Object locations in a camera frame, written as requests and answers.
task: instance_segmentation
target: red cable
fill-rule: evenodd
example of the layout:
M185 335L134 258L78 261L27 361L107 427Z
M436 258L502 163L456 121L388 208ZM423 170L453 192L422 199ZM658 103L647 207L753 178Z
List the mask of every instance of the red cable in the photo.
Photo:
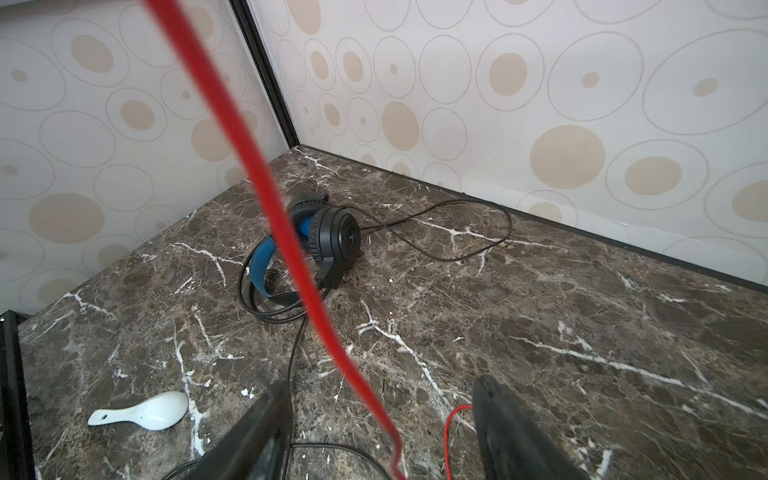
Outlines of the red cable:
M448 463L448 429L451 427L451 419L453 418L453 415L461 410L467 409L472 410L472 406L460 405L453 409L453 412L448 415L448 419L445 420L445 430L442 431L442 447L443 450L445 450L445 474L448 476L448 480L451 480L451 465Z
M392 438L394 448L389 459L389 470L398 480L405 480L406 477L398 470L402 454L400 434L366 379L346 355L339 337L333 330L310 270L304 263L304 255L301 253L296 232L283 209L274 179L256 141L251 137L240 112L235 108L232 97L203 50L197 34L177 0L146 0L146 3L174 45L187 72L194 78L219 121L219 125L227 133L230 143L235 147L240 162L253 181L257 198L270 222L272 236L283 253L283 259L296 283L307 314L317 329L317 334L341 373L364 401L382 429Z

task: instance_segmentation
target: white spoon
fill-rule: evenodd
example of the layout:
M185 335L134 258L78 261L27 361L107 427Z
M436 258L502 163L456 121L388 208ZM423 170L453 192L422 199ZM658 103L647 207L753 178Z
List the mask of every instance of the white spoon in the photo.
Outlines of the white spoon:
M187 413L190 401L182 392L165 392L127 409L99 409L91 414L89 425L133 422L147 430L164 430Z

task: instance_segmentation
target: marble countertop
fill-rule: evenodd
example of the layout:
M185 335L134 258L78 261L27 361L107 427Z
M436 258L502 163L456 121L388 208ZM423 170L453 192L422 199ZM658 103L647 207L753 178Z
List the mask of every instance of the marble countertop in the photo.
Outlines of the marble countertop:
M381 218L450 197L305 147L273 171L286 200L320 190ZM399 228L450 256L506 222L464 204ZM240 261L265 232L241 182L21 325L38 478L158 479L211 450L284 377L298 324L265 325L235 297ZM362 248L326 305L403 434L410 478L445 477L443 422L485 373L596 480L768 475L768 296L516 216L511 240L459 263L381 231ZM297 441L355 445L386 464L389 440L311 328L293 379ZM171 389L192 408L168 430L86 425L97 408ZM452 471L482 478L472 417L460 415ZM293 451L290 478L375 477L345 452Z

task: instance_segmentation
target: headphones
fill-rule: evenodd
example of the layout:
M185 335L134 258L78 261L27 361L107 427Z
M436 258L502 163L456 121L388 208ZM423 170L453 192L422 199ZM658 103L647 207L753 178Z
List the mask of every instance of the headphones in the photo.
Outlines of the headphones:
M322 194L299 195L291 201L287 213L302 248L319 265L315 275L317 286L326 290L337 288L360 252L357 220L345 209L334 207L328 195ZM266 269L276 249L271 236L259 242L250 259L250 281L269 300L285 307L298 306L297 292L271 293L266 288Z

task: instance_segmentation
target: patterned wallpaper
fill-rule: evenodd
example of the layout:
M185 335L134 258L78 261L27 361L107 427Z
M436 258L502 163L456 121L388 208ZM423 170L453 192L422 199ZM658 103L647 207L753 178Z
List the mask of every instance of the patterned wallpaper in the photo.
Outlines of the patterned wallpaper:
M251 2L303 143L766 282L768 2Z
M229 4L185 6L264 153L281 154ZM0 10L0 311L37 312L242 178L143 5Z

